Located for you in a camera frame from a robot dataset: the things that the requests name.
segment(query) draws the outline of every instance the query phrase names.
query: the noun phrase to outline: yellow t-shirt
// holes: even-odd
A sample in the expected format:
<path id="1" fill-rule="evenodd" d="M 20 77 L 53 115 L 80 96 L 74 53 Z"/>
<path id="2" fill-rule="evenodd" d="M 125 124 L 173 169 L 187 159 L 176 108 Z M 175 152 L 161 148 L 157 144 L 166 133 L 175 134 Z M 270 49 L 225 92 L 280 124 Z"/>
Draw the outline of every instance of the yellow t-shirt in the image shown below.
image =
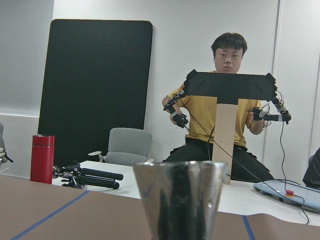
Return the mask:
<path id="1" fill-rule="evenodd" d="M 183 85 L 169 93 L 168 96 L 172 98 L 176 93 L 183 90 Z M 187 138 L 199 139 L 207 142 L 211 131 L 216 123 L 217 112 L 217 98 L 212 96 L 190 96 L 187 95 L 181 98 L 176 103 L 179 107 L 186 108 L 190 113 L 189 134 Z M 234 144 L 239 146 L 246 146 L 246 139 L 244 136 L 245 125 L 247 128 L 251 125 L 250 117 L 248 116 L 247 109 L 259 107 L 261 109 L 260 100 L 239 99 L 236 119 L 235 119 L 235 132 Z"/>

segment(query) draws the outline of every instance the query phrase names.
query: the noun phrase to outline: wooden post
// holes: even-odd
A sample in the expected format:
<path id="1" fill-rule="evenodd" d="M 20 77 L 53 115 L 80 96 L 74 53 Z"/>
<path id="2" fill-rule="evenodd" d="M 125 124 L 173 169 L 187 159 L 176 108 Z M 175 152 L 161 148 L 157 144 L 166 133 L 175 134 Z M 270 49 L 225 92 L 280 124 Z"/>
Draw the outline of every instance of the wooden post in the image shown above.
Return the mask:
<path id="1" fill-rule="evenodd" d="M 212 161 L 228 163 L 227 174 L 231 175 L 232 155 L 234 152 L 235 126 L 238 105 L 218 103 L 216 105 L 214 142 Z M 230 184 L 230 177 L 227 176 L 225 184 Z"/>

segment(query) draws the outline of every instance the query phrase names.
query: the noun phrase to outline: red bottle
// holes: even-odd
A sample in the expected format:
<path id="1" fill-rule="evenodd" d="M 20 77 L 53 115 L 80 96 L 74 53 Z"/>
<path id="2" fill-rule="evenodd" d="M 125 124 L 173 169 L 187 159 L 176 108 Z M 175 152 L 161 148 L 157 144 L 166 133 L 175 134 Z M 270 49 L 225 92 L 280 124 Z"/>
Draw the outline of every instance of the red bottle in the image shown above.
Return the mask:
<path id="1" fill-rule="evenodd" d="M 35 134 L 32 136 L 30 181 L 52 184 L 55 136 Z"/>

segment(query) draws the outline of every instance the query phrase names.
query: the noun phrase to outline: silver cup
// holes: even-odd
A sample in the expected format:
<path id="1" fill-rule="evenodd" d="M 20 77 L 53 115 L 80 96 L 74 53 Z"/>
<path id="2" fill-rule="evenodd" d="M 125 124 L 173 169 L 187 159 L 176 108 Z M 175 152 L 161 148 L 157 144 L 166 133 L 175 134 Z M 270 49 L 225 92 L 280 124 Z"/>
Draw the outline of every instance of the silver cup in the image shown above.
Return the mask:
<path id="1" fill-rule="evenodd" d="M 226 163 L 143 162 L 133 170 L 153 240 L 211 240 Z"/>

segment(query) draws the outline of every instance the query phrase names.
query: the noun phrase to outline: person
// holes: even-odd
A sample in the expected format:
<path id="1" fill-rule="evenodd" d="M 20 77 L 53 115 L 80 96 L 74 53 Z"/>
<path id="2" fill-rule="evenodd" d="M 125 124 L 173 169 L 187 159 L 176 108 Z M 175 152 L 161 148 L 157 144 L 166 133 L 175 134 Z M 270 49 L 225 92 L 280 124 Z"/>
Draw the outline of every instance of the person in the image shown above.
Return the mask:
<path id="1" fill-rule="evenodd" d="M 310 157 L 302 181 L 308 188 L 320 190 L 320 148 Z"/>
<path id="2" fill-rule="evenodd" d="M 211 46 L 216 69 L 213 72 L 236 74 L 247 48 L 247 42 L 241 34 L 227 32 L 219 36 Z M 165 96 L 162 105 L 165 106 L 176 93 L 181 91 L 183 91 L 183 84 Z M 180 109 L 182 107 L 189 112 L 188 134 L 185 136 L 185 144 L 173 149 L 163 162 L 211 160 L 217 98 L 187 95 L 180 98 L 173 107 L 179 114 L 183 114 Z M 231 168 L 232 180 L 261 182 L 261 180 L 274 179 L 270 171 L 257 160 L 257 157 L 247 152 L 244 137 L 245 126 L 254 135 L 260 134 L 264 129 L 264 120 L 253 120 L 253 112 L 247 111 L 255 107 L 261 109 L 259 100 L 239 99 L 238 101 Z M 173 124 L 177 124 L 172 115 L 170 115 L 170 120 Z"/>

